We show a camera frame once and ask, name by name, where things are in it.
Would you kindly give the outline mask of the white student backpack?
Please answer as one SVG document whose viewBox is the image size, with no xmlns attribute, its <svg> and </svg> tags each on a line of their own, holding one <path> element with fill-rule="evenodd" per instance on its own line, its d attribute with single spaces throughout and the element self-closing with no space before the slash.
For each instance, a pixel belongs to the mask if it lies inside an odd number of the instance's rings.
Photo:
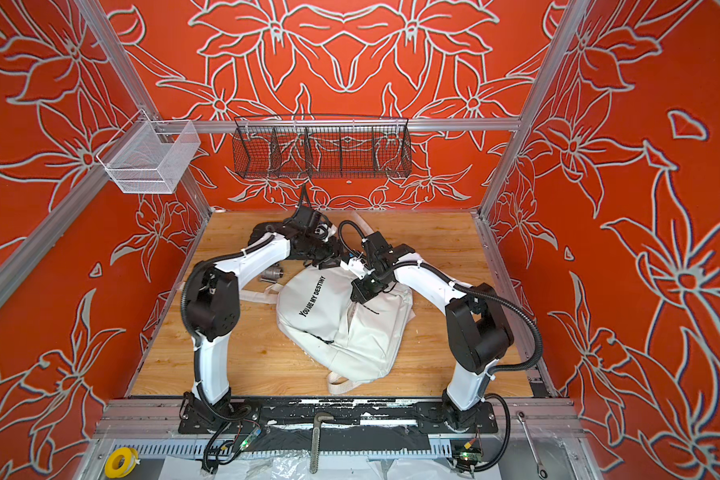
<svg viewBox="0 0 720 480">
<path fill-rule="evenodd" d="M 328 369 L 333 395 L 386 376 L 414 317 L 411 289 L 396 283 L 365 304 L 352 302 L 355 276 L 342 256 L 331 267 L 305 262 L 272 296 L 279 330 Z"/>
</svg>

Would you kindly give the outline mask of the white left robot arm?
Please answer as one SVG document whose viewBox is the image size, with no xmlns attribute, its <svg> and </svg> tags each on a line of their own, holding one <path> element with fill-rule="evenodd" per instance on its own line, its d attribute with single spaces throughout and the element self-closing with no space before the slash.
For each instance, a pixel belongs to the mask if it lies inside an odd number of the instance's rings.
<svg viewBox="0 0 720 480">
<path fill-rule="evenodd" d="M 230 404 L 227 374 L 228 344 L 241 317 L 242 288 L 280 261 L 331 267 L 341 252 L 337 227 L 302 194 L 291 216 L 257 224 L 240 251 L 193 267 L 182 290 L 180 315 L 193 342 L 192 395 L 202 414 L 213 421 L 242 416 Z"/>
</svg>

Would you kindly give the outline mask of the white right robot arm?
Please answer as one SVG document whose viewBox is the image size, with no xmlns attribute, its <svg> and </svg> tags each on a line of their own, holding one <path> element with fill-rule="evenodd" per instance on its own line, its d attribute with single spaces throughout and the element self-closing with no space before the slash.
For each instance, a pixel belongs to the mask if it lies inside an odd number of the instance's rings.
<svg viewBox="0 0 720 480">
<path fill-rule="evenodd" d="M 445 316 L 448 345 L 456 365 L 443 392 L 439 420 L 455 432 L 470 429 L 496 374 L 526 371 L 542 359 L 538 326 L 525 310 L 499 296 L 490 285 L 460 282 L 426 262 L 412 247 L 389 244 L 378 231 L 360 235 L 361 250 L 350 247 L 344 239 L 347 226 L 356 231 L 360 227 L 351 220 L 337 227 L 343 253 L 341 267 L 355 276 L 351 292 L 354 302 L 365 304 L 396 283 L 417 292 Z M 524 322 L 533 338 L 530 357 L 514 364 L 501 362 L 514 344 L 507 311 Z"/>
</svg>

